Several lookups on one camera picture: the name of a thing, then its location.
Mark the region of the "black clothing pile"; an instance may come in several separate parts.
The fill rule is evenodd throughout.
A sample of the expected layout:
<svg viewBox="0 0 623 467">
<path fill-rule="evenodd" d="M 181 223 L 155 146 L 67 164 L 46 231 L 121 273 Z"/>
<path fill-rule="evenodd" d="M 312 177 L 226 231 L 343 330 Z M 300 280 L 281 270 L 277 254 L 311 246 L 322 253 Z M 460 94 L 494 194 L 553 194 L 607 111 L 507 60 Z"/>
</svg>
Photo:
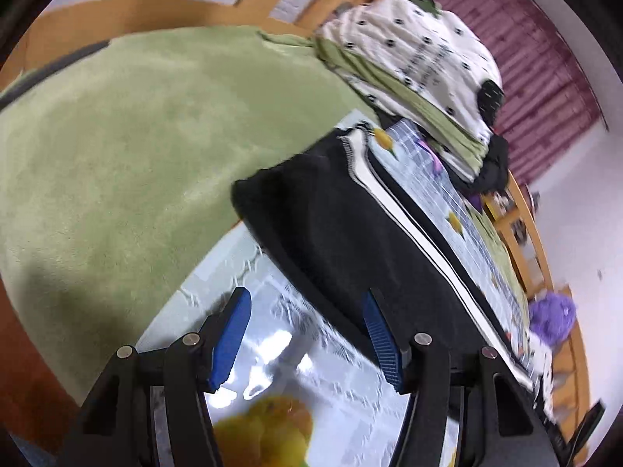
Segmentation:
<svg viewBox="0 0 623 467">
<path fill-rule="evenodd" d="M 384 129 L 393 138 L 409 139 L 415 146 L 431 152 L 434 170 L 443 167 L 454 189 L 464 197 L 503 192 L 506 189 L 509 180 L 509 144 L 503 137 L 492 136 L 479 172 L 473 179 L 467 179 L 467 175 L 459 170 L 458 159 L 428 135 L 421 125 L 397 116 L 390 117 L 385 122 L 387 125 Z"/>
</svg>

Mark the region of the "maroon patterned curtain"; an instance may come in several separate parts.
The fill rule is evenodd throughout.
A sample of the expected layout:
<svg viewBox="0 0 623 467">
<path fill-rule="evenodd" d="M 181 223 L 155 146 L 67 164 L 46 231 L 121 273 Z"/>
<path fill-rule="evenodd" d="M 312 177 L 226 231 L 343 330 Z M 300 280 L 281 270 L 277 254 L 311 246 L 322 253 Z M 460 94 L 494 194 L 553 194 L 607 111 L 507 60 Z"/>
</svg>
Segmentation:
<svg viewBox="0 0 623 467">
<path fill-rule="evenodd" d="M 577 58 L 533 0 L 435 1 L 492 53 L 505 93 L 494 129 L 515 179 L 534 183 L 602 119 Z"/>
</svg>

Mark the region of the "green fleece bed blanket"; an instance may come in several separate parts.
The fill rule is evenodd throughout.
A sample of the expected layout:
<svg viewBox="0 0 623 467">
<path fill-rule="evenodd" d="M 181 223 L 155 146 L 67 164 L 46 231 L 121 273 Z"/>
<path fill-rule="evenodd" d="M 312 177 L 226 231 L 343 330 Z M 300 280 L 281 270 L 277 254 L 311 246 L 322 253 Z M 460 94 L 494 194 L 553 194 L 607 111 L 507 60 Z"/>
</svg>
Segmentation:
<svg viewBox="0 0 623 467">
<path fill-rule="evenodd" d="M 365 102 L 310 41 L 248 26 L 110 41 L 1 99 L 1 277 L 83 400 L 236 223 L 232 184 Z"/>
</svg>

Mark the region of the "fruit print plastic sheet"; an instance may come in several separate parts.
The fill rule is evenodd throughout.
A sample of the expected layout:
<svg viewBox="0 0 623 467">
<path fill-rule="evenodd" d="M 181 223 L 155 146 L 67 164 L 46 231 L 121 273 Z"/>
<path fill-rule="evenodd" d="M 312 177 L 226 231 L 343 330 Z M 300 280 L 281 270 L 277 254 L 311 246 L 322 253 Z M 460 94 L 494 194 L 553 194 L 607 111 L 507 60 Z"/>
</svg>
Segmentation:
<svg viewBox="0 0 623 467">
<path fill-rule="evenodd" d="M 389 133 L 358 112 L 335 130 L 355 126 L 372 136 L 371 151 L 392 176 Z M 387 382 L 373 344 L 365 355 L 346 339 L 239 218 L 141 335 L 139 353 L 199 331 L 244 287 L 251 314 L 242 344 L 227 381 L 205 397 L 222 465 L 392 466 L 409 397 Z M 163 387 L 153 388 L 152 403 L 159 464 L 176 466 Z M 439 466 L 456 465 L 458 430 L 453 395 Z"/>
</svg>

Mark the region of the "folded white green floral quilt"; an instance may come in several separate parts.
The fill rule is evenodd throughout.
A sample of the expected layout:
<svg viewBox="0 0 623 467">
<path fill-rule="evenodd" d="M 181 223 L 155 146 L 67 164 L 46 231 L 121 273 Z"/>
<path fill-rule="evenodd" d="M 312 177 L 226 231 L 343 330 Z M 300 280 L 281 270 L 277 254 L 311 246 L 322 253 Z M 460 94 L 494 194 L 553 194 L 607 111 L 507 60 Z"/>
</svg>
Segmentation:
<svg viewBox="0 0 623 467">
<path fill-rule="evenodd" d="M 368 104 L 420 125 L 442 160 L 466 183 L 485 169 L 504 101 L 502 75 L 489 49 L 435 0 L 375 0 L 341 12 L 309 46 Z"/>
</svg>

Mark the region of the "black sweatpants with white stripe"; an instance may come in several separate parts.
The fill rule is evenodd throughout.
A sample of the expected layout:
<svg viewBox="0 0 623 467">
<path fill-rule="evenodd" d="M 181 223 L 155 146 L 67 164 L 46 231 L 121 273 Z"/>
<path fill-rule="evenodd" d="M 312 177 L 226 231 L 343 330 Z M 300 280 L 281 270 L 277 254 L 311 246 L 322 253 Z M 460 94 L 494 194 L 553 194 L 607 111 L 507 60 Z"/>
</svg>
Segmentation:
<svg viewBox="0 0 623 467">
<path fill-rule="evenodd" d="M 365 355 L 373 352 L 363 301 L 374 292 L 397 339 L 419 332 L 461 362 L 489 345 L 532 389 L 522 320 L 488 269 L 470 273 L 454 244 L 384 169 L 372 136 L 334 130 L 303 153 L 234 183 L 236 213 L 292 284 Z"/>
</svg>

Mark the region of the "purple plush toy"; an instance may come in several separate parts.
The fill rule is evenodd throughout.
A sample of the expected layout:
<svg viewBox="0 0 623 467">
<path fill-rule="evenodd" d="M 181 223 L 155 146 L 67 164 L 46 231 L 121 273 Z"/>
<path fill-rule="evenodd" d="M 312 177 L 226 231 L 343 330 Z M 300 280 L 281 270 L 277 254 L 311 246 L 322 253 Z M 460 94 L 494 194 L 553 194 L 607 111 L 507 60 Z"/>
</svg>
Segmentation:
<svg viewBox="0 0 623 467">
<path fill-rule="evenodd" d="M 577 307 L 566 294 L 547 291 L 528 305 L 530 330 L 547 346 L 565 342 L 577 319 Z"/>
</svg>

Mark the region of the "grey checkered cloth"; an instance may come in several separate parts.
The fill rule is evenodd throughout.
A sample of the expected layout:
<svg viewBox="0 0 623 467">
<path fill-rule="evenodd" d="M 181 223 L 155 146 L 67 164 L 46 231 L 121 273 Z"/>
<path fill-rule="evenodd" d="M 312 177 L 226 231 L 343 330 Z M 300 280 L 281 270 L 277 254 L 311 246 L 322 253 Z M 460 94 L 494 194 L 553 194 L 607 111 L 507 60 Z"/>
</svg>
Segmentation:
<svg viewBox="0 0 623 467">
<path fill-rule="evenodd" d="M 390 161 L 396 183 L 437 226 L 505 331 L 523 333 L 529 326 L 527 297 L 489 218 L 454 189 L 448 172 L 414 123 L 397 122 L 387 132 L 398 156 Z"/>
</svg>

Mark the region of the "wooden bed frame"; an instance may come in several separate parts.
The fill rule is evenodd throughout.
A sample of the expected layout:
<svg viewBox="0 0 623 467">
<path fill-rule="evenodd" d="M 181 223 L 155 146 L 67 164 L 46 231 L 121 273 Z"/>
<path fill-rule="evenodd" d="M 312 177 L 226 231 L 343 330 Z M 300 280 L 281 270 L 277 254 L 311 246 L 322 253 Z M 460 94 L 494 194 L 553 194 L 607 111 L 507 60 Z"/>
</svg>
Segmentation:
<svg viewBox="0 0 623 467">
<path fill-rule="evenodd" d="M 308 39 L 322 24 L 341 12 L 373 1 L 234 0 L 231 4 L 223 4 L 202 0 L 91 0 L 48 11 L 49 0 L 14 0 L 1 13 L 1 99 L 26 74 L 40 70 L 55 73 L 73 60 L 95 53 L 121 37 L 180 28 L 248 26 L 268 35 L 295 35 Z M 372 107 L 352 90 L 366 104 L 365 111 L 353 112 L 368 119 L 373 128 L 387 131 L 385 121 L 395 116 Z M 338 128 L 347 116 L 331 131 Z M 516 221 L 532 226 L 533 218 L 511 175 L 505 190 L 514 200 L 515 208 L 506 217 L 491 223 L 508 251 L 517 279 L 526 281 L 529 275 L 511 226 Z M 529 305 L 531 300 L 541 298 L 547 291 L 553 292 L 553 287 L 551 281 L 543 281 L 539 286 L 530 284 L 523 291 Z M 552 355 L 552 370 L 556 366 L 577 369 L 586 366 L 584 345 L 577 331 L 571 331 L 562 349 L 552 351 Z M 575 418 L 557 423 L 566 440 L 571 439 L 581 421 L 582 418 Z"/>
</svg>

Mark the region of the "white floral pillow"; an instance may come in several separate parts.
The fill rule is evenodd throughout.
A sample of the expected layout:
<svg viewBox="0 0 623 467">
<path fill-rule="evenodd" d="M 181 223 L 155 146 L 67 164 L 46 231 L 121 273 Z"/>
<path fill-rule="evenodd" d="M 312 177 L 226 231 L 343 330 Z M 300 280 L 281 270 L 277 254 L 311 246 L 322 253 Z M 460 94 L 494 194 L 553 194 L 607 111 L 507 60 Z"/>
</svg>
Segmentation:
<svg viewBox="0 0 623 467">
<path fill-rule="evenodd" d="M 535 382 L 537 403 L 551 422 L 554 421 L 553 412 L 553 355 L 547 346 L 534 332 L 527 333 L 527 346 L 531 363 L 531 375 Z"/>
</svg>

